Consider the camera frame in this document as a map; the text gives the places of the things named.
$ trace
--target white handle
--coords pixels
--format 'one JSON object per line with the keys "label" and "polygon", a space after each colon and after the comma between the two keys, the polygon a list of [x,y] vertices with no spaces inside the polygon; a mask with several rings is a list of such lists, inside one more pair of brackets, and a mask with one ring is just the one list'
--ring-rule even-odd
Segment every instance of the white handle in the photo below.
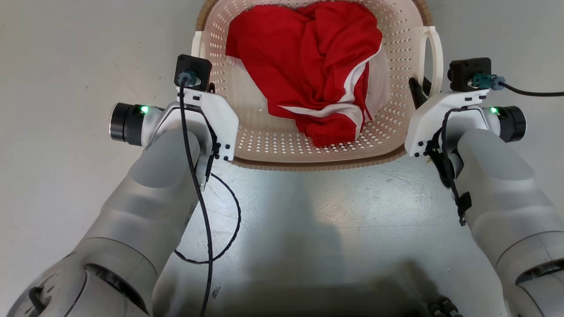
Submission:
{"label": "white handle", "polygon": [[429,97],[440,92],[440,87],[443,85],[443,47],[440,44],[439,33],[435,27],[419,27],[415,29],[416,34],[421,38],[419,47],[419,70],[416,74],[416,79],[419,85],[423,86],[423,78],[425,73],[425,46],[427,39],[431,42],[431,49],[433,51],[433,80],[431,82],[431,92]]}

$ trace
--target perforated basket wall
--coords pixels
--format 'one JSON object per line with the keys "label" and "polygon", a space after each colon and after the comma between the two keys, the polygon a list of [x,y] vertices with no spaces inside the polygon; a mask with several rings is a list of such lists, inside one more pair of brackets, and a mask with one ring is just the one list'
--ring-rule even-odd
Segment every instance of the perforated basket wall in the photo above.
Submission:
{"label": "perforated basket wall", "polygon": [[268,114],[266,99],[249,75],[225,61],[230,22],[256,5],[307,6],[316,0],[208,0],[196,24],[192,54],[211,61],[210,81],[239,117],[235,159],[238,166],[266,170],[331,170],[381,164],[405,154],[403,143],[415,111],[408,80],[420,63],[418,27],[433,24],[424,0],[355,0],[376,16],[390,66],[390,101],[356,142],[317,148],[293,120]]}

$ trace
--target basket rim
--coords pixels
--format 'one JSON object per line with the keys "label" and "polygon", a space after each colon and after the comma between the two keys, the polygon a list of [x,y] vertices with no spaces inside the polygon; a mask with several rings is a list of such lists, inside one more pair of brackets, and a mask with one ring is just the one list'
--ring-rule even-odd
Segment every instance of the basket rim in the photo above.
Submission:
{"label": "basket rim", "polygon": [[[206,0],[198,19],[196,20],[196,31],[205,31],[206,22],[208,17],[212,12],[213,7],[219,0]],[[419,14],[421,15],[421,20],[423,26],[432,27],[434,25],[433,17],[427,2],[425,0],[411,0],[413,4],[417,7]],[[316,163],[279,163],[279,162],[264,162],[264,161],[252,161],[239,158],[235,156],[233,159],[233,164],[241,168],[255,169],[255,170],[275,170],[275,171],[324,171],[324,170],[342,170],[342,169],[352,169],[361,168],[365,166],[372,166],[378,164],[384,164],[387,162],[394,161],[406,154],[406,149],[402,144],[397,149],[377,156],[371,156],[360,159],[344,160],[344,161],[334,161],[334,162],[316,162]]]}

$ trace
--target beige plastic basket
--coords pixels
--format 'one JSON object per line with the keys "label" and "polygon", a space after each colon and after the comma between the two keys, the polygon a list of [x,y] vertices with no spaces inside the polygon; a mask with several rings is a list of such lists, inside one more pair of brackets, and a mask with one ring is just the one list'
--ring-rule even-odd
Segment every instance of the beige plastic basket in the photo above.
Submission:
{"label": "beige plastic basket", "polygon": [[424,0],[354,0],[378,19],[383,48],[390,66],[390,101],[372,122],[365,124],[356,142],[317,148],[298,132],[293,120],[268,114],[265,97],[249,75],[225,60],[230,22],[256,5],[307,6],[318,0],[208,0],[198,17],[192,55],[211,61],[210,81],[239,117],[235,165],[264,170],[309,171],[357,168],[381,164],[405,154],[403,143],[415,111],[408,80],[422,81],[426,39],[434,56],[433,88],[442,81],[442,49],[431,27]]}

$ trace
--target red clothing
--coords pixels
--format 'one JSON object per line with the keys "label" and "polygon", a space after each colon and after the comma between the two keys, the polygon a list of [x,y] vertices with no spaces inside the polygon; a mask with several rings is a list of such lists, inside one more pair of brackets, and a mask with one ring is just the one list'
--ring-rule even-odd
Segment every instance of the red clothing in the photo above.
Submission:
{"label": "red clothing", "polygon": [[226,55],[241,59],[271,115],[292,118],[318,147],[353,142],[365,122],[368,61],[382,33],[364,6],[255,6],[230,25]]}

